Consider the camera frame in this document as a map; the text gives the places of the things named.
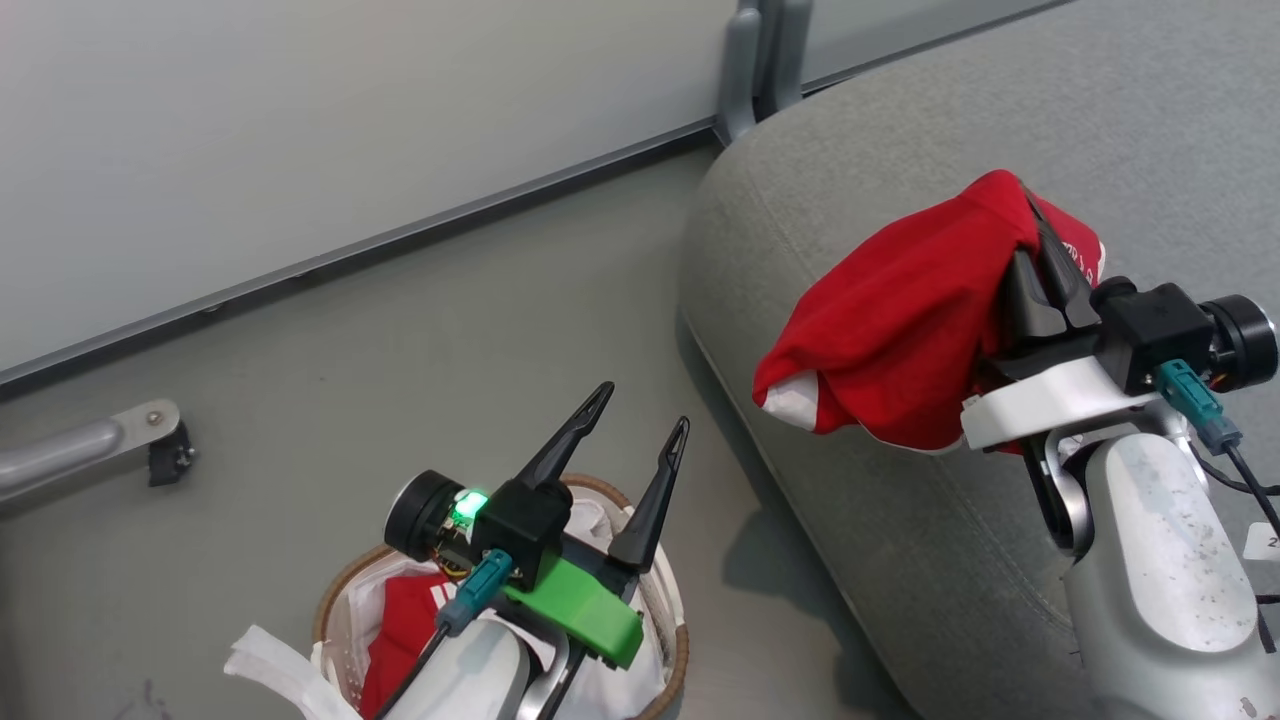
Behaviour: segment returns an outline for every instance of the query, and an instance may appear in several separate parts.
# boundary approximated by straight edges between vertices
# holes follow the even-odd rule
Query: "green 3d-printed part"
[[[532,592],[511,585],[503,592],[623,670],[631,667],[644,641],[640,615],[563,557],[552,561]]]

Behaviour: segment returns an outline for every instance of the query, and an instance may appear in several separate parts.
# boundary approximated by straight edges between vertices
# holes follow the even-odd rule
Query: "sofa cushion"
[[[1069,562],[1025,470],[785,425],[750,401],[755,364],[860,241],[993,168],[1097,231],[1108,275],[1280,309],[1275,37],[1280,6],[1263,0],[1075,0],[832,87],[751,131],[708,176],[684,314],[925,717],[1093,716],[1060,582]],[[1225,402],[1253,464],[1280,468],[1280,383]],[[1213,502],[1243,547],[1262,519],[1253,500],[1215,487]],[[1258,592],[1280,591],[1276,566],[1248,569]]]

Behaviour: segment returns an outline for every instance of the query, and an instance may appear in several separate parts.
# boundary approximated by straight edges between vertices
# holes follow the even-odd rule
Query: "red cloth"
[[[1097,234],[1037,201],[1097,284]],[[755,404],[819,434],[861,424],[915,450],[955,445],[974,360],[1001,347],[995,301],[1019,245],[1039,251],[1036,217],[1009,170],[877,232],[796,304],[756,368]]]
[[[372,720],[408,676],[435,634],[435,615],[451,594],[449,579],[408,575],[387,580],[383,626],[369,644],[369,673],[360,696],[360,716]]]

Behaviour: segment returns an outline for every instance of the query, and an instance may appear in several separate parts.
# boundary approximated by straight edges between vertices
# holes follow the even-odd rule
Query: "teal connector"
[[[444,628],[451,638],[462,634],[462,630],[484,612],[489,602],[502,591],[511,578],[511,571],[516,562],[509,555],[500,550],[492,550],[484,560],[471,570],[466,580],[458,585],[458,594],[444,603],[435,616],[435,626]]]
[[[1239,445],[1244,433],[1222,414],[1222,404],[1204,384],[1190,365],[1183,360],[1170,360],[1156,369],[1156,391],[1187,416],[1204,448],[1222,455],[1226,448]]]

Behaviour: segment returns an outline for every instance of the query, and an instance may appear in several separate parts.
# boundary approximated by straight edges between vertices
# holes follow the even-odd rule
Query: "white fabric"
[[[760,409],[812,433],[818,427],[818,373],[805,370],[771,386]]]

